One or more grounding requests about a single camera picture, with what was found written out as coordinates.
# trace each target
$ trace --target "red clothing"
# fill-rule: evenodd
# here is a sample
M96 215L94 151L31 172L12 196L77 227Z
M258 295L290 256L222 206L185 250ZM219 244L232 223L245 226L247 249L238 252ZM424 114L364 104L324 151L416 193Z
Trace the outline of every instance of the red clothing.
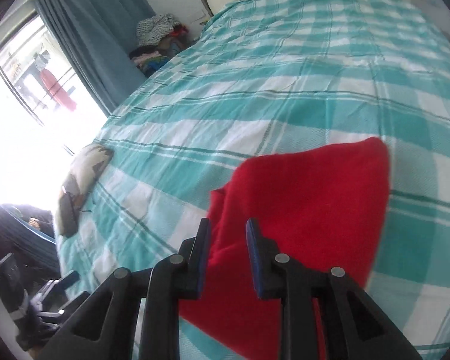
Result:
M55 78L51 71L46 68L43 69L40 72L40 78L50 92L49 94L57 101L57 103L63 105L66 109L72 112L77 109L77 103L70 98L69 94L59 84L59 81Z
M280 302L253 290L245 224L305 266L341 266L365 285L387 205L388 153L377 138L243 162L211 193L211 249L200 301L180 314L248 359L276 360Z

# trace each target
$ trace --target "bright window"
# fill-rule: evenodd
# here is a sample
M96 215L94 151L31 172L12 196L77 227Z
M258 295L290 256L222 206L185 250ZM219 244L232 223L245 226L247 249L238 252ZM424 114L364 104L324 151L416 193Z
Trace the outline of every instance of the bright window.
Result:
M56 205L106 117L37 16L0 50L0 203Z

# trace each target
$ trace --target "pillow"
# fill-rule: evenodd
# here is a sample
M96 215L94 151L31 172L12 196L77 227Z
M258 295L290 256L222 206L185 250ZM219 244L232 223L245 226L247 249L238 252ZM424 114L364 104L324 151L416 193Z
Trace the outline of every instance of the pillow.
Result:
M58 208L54 216L56 233L71 237L77 232L80 209L112 157L112 150L92 143L85 146L73 159L58 198Z

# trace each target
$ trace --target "turquoise checkered blanket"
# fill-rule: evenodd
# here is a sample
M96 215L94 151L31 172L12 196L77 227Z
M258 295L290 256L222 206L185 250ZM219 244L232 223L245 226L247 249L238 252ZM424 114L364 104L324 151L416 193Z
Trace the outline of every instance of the turquoise checkered blanket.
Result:
M450 44L401 0L242 0L121 105L79 232L73 290L153 266L251 156L380 137L391 193L367 291L424 359L450 345ZM237 359L181 321L182 359Z

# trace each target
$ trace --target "blue curtain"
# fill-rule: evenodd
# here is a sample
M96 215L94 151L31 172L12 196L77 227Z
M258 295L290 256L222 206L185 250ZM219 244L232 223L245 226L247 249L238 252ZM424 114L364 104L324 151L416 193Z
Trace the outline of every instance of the blue curtain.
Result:
M128 58L135 28L155 13L146 0L34 0L38 14L106 115L144 81Z

